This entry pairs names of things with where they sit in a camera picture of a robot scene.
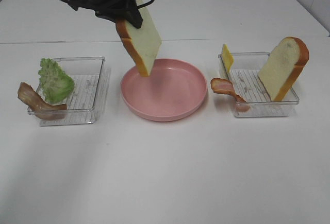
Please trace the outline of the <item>bread slice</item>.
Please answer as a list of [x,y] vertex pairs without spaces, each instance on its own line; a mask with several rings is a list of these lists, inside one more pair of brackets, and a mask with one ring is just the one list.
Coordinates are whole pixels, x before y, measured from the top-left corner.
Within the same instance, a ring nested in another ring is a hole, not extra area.
[[271,51],[258,78],[271,101],[282,101],[309,60],[306,44],[296,37],[285,37]]
[[126,20],[117,20],[115,27],[126,51],[133,59],[142,77],[151,74],[157,57],[161,38],[146,7],[139,9],[142,16],[142,26],[134,27]]

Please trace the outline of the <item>green lettuce leaf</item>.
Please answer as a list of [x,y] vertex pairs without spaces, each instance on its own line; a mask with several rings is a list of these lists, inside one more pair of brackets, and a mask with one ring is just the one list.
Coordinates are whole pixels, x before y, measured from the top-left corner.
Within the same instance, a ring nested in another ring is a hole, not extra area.
[[73,79],[56,61],[42,58],[40,67],[39,83],[46,102],[51,104],[62,102],[73,92],[75,87]]

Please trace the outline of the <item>yellow cheese slice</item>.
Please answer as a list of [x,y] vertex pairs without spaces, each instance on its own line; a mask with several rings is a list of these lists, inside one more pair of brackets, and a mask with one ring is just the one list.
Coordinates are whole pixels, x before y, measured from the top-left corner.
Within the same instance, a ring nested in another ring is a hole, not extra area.
[[221,59],[226,70],[226,73],[229,74],[231,66],[234,64],[234,56],[230,52],[228,46],[223,44],[222,51],[221,51]]

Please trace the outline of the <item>pink bacon strip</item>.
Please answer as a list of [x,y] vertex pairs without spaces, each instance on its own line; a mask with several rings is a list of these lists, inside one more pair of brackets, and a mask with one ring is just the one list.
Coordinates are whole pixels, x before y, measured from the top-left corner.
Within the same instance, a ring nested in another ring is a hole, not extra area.
[[227,79],[213,78],[210,81],[211,89],[216,94],[230,95],[237,102],[236,108],[240,112],[247,112],[250,109],[250,105],[235,92],[233,83]]

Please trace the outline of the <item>dark bacon strip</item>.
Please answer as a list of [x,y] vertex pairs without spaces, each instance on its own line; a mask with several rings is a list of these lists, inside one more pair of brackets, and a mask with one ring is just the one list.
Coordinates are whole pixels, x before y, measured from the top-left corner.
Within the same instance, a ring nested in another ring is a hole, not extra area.
[[21,82],[18,89],[18,99],[28,105],[35,116],[43,120],[58,120],[65,118],[66,104],[50,105],[46,103],[34,89]]

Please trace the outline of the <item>clear left plastic tray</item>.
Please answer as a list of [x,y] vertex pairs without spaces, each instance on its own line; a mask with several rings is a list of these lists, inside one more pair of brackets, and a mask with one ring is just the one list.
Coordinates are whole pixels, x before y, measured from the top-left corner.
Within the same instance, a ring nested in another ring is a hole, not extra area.
[[61,101],[66,110],[35,112],[27,108],[40,126],[92,124],[105,110],[111,68],[105,57],[54,58],[74,81],[73,92]]

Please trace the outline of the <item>clear plastic tray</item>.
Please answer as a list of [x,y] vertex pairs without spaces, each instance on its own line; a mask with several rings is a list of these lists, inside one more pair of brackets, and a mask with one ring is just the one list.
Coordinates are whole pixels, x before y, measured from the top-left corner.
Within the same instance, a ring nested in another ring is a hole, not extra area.
[[35,112],[27,108],[40,126],[92,124],[105,110],[111,68],[105,57],[54,58],[74,81],[73,92],[61,101],[66,110]]
[[246,102],[236,102],[232,108],[235,117],[283,117],[289,116],[299,104],[299,98],[290,89],[281,102],[273,102],[258,78],[258,72],[267,62],[269,52],[232,53],[234,63],[228,71],[219,55],[221,76],[233,83],[237,95]]

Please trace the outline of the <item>pink round plate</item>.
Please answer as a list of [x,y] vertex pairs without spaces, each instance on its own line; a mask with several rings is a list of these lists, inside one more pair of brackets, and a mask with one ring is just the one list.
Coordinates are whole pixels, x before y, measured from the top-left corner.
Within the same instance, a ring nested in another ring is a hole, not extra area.
[[151,75],[140,76],[136,67],[121,80],[121,95],[137,116],[170,122],[195,112],[208,94],[207,80],[194,65],[176,59],[155,60]]

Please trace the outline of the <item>clear right plastic tray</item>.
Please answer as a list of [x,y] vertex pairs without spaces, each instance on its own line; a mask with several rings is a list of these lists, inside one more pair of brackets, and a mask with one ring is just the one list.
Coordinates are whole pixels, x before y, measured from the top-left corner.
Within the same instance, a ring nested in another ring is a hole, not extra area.
[[232,108],[235,117],[283,117],[289,116],[299,104],[299,98],[290,89],[281,102],[273,102],[258,78],[258,72],[267,62],[269,52],[232,53],[234,63],[228,71],[219,55],[221,76],[233,83],[237,95],[246,102],[236,102]]

